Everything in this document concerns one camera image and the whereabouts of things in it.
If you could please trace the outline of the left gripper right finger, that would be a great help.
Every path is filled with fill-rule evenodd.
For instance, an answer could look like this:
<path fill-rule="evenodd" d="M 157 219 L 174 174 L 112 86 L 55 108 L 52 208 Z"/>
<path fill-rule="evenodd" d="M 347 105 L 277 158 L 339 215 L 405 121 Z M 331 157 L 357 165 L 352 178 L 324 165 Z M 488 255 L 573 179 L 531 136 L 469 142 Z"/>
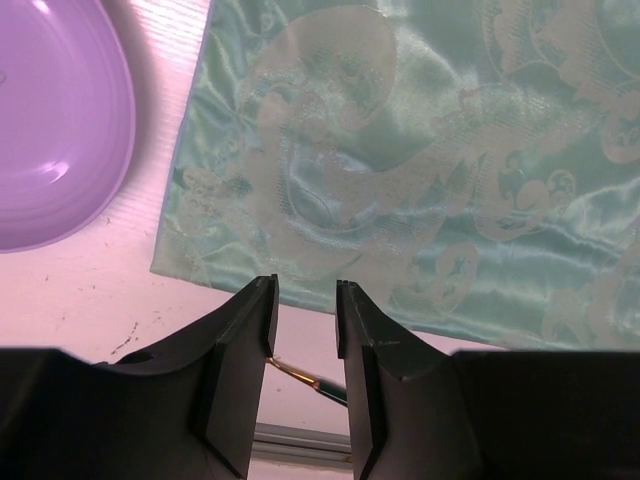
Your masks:
<path fill-rule="evenodd" d="M 635 352 L 443 353 L 336 286 L 358 479 L 635 479 Z"/>

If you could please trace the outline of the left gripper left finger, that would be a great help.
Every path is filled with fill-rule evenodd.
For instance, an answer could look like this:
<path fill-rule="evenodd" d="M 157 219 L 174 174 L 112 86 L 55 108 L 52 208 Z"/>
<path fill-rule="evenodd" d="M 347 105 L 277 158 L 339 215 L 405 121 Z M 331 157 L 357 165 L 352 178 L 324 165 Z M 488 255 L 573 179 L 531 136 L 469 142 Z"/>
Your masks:
<path fill-rule="evenodd" d="M 5 479 L 243 479 L 278 320 L 276 276 L 113 364 L 1 352 Z"/>

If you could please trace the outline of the teal patterned cloth napkin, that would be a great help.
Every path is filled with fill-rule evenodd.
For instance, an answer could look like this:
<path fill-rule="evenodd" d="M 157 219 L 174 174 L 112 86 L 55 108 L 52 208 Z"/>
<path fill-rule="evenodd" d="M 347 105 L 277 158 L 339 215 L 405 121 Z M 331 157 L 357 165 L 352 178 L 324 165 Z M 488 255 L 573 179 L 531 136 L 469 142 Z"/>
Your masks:
<path fill-rule="evenodd" d="M 635 1 L 216 1 L 152 270 L 418 331 L 639 346 Z"/>

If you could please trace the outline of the lilac plastic plate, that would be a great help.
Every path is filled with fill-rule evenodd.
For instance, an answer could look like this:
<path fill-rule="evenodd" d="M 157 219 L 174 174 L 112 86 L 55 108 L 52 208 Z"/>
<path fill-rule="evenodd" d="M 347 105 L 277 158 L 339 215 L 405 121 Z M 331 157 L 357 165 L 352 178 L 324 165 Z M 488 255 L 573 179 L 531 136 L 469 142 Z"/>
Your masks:
<path fill-rule="evenodd" d="M 102 2 L 2 2 L 2 252 L 93 221 L 124 180 L 135 136 L 132 77 Z"/>

